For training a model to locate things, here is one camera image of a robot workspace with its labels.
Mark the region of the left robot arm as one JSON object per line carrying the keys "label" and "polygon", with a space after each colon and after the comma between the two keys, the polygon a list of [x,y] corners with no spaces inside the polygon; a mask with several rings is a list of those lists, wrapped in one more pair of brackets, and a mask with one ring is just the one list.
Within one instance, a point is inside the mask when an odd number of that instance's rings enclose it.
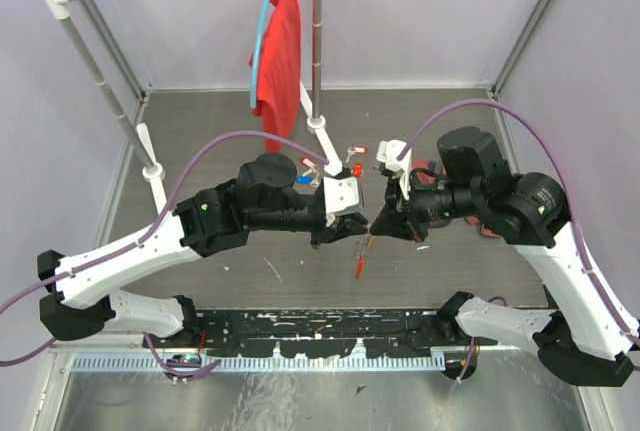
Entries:
{"label": "left robot arm", "polygon": [[295,190],[296,177],[290,158],[262,154],[243,164],[236,178],[178,203],[158,225],[81,255],[40,254],[38,274],[48,290],[39,302],[41,323],[59,341],[110,330],[146,332],[191,346],[200,335],[191,299],[151,298],[124,286],[242,247],[254,231],[307,233],[313,248],[366,234],[361,187],[348,169],[323,178],[311,194]]}

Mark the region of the keyring with red tag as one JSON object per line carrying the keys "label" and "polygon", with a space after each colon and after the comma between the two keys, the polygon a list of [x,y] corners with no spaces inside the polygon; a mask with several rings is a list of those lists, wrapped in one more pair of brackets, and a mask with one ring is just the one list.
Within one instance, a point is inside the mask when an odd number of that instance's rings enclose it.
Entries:
{"label": "keyring with red tag", "polygon": [[374,237],[367,233],[362,239],[357,243],[355,255],[357,258],[356,270],[355,270],[355,279],[359,280],[362,277],[362,273],[365,266],[367,253],[370,251],[372,247]]}

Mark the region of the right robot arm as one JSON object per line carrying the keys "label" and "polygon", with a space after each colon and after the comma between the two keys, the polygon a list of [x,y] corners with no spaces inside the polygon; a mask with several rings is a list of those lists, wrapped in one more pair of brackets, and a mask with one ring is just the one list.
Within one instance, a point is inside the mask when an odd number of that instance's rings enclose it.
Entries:
{"label": "right robot arm", "polygon": [[500,306],[455,293],[436,314],[449,344],[485,338],[526,350],[558,379],[581,387],[621,387],[634,372],[639,322],[618,299],[603,299],[597,269],[586,270],[574,242],[564,189],[538,172],[514,174],[495,137],[477,127],[437,141],[445,173],[421,183],[405,142],[380,143],[378,168],[387,177],[385,204],[370,227],[374,236],[420,243],[435,222],[477,218],[517,248],[540,277],[552,303],[542,310]]}

